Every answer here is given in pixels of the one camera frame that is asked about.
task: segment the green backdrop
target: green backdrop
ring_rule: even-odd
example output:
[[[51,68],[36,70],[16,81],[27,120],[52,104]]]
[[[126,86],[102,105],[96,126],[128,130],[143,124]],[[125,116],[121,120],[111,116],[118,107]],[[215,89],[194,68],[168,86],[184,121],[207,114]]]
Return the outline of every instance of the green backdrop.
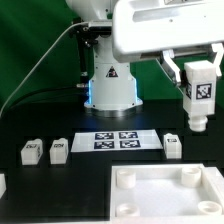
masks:
[[[64,0],[0,0],[0,106],[75,17]],[[88,70],[93,74],[90,58],[91,54]],[[177,63],[183,66],[182,60]],[[134,63],[131,71],[142,99],[181,98],[156,61]],[[79,75],[76,41],[66,36],[14,100],[34,90],[74,85]],[[218,82],[217,101],[224,106],[223,78]]]

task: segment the black table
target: black table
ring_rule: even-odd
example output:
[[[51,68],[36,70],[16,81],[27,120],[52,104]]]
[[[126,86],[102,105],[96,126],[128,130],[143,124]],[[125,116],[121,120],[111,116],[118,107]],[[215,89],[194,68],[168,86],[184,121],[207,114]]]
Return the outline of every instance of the black table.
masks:
[[[112,165],[203,163],[224,173],[224,110],[216,106],[203,133],[189,130],[182,102],[144,102],[141,113],[124,118],[86,115],[78,103],[27,104],[0,121],[0,173],[7,191],[0,200],[0,222],[62,222],[109,220]],[[181,160],[167,160],[163,150],[70,153],[65,165],[51,165],[53,140],[76,132],[156,129],[178,134]],[[37,166],[22,166],[20,151],[28,140],[43,140]]]

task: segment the small white cube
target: small white cube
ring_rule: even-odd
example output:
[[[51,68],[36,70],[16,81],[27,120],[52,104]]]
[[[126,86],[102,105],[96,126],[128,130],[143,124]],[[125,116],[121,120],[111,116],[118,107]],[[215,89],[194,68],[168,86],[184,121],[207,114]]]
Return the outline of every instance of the small white cube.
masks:
[[[3,196],[5,191],[6,191],[5,175],[0,174],[0,198]]]
[[[43,143],[41,139],[28,141],[21,151],[23,165],[37,165],[43,154]]]
[[[163,147],[167,159],[181,159],[182,145],[177,135],[166,134],[163,138]]]
[[[50,149],[51,164],[65,164],[68,157],[68,140],[54,140]]]

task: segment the white tray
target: white tray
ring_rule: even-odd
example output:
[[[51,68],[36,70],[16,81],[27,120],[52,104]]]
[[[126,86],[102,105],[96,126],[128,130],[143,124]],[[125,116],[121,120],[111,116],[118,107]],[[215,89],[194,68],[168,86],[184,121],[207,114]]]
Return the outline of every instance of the white tray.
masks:
[[[201,185],[188,188],[181,184],[182,168],[200,168]],[[136,184],[131,189],[117,187],[116,175],[120,169],[136,173]],[[198,203],[213,201],[224,208],[224,179],[217,168],[195,165],[113,166],[111,180],[110,216],[122,223],[224,223],[224,216],[198,215]],[[139,217],[116,217],[116,208],[135,204]]]

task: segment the cable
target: cable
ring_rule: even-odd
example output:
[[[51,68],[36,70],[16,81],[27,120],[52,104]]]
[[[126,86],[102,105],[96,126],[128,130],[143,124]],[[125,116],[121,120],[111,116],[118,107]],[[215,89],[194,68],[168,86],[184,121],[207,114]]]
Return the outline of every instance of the cable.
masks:
[[[21,101],[23,101],[24,99],[27,99],[27,98],[29,98],[31,96],[34,96],[34,95],[37,95],[37,94],[41,94],[41,93],[56,92],[56,91],[69,90],[69,89],[76,89],[76,87],[75,86],[65,86],[65,87],[45,88],[45,89],[40,89],[40,90],[36,90],[36,91],[30,92],[30,93],[25,94],[25,95],[21,96],[20,98],[16,99],[12,103],[12,105],[10,105],[8,110],[14,108]]]
[[[70,97],[70,96],[87,96],[84,93],[71,93],[71,94],[65,94],[65,95],[61,95],[61,96],[54,96],[54,97],[48,97],[48,98],[44,98],[44,99],[38,99],[38,100],[33,100],[30,103],[36,103],[36,102],[40,102],[40,101],[45,101],[45,100],[52,100],[52,99],[58,99],[58,98],[64,98],[64,97]]]
[[[19,84],[19,86],[9,95],[5,103],[3,104],[1,111],[0,111],[0,119],[2,117],[3,111],[8,104],[8,102],[12,99],[12,97],[20,90],[20,88],[24,85],[24,83],[29,79],[29,77],[34,73],[36,68],[41,64],[41,62],[46,58],[46,56],[54,49],[54,47],[57,45],[57,43],[64,37],[64,35],[70,31],[72,28],[80,25],[86,25],[88,22],[82,22],[82,23],[77,23],[73,24],[70,27],[68,27],[57,39],[56,41],[52,44],[52,46],[46,51],[46,53],[40,58],[40,60],[36,63],[36,65],[31,69],[31,71],[27,74],[27,76],[23,79],[23,81]]]

